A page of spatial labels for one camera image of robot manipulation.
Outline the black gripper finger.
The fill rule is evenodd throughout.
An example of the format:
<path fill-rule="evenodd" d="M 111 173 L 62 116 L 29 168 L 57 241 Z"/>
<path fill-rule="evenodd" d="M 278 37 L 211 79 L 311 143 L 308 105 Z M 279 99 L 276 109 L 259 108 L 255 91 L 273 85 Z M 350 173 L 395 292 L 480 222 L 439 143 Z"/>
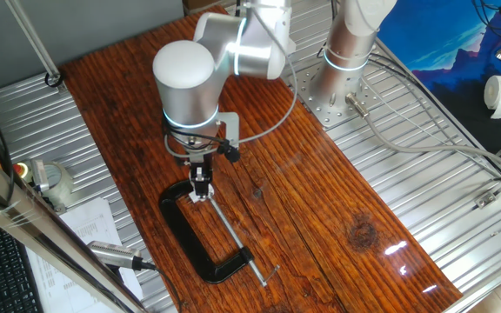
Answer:
<path fill-rule="evenodd" d="M 206 164 L 203 167 L 203 178 L 204 178 L 204 191 L 206 196 L 212 196 L 214 193 L 213 190 L 213 168 L 211 165 Z"/>
<path fill-rule="evenodd" d="M 197 198 L 205 198 L 205 175 L 202 167 L 190 169 L 190 181 Z"/>

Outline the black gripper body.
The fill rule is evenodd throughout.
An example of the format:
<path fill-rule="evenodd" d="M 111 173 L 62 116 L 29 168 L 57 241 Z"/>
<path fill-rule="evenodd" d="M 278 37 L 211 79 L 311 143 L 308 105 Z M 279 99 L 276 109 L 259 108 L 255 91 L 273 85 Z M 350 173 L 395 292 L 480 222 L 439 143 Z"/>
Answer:
<path fill-rule="evenodd" d="M 189 154 L 189 162 L 191 174 L 196 174 L 198 168 L 202 169 L 203 174 L 211 174 L 213 172 L 213 151 L 192 151 Z"/>

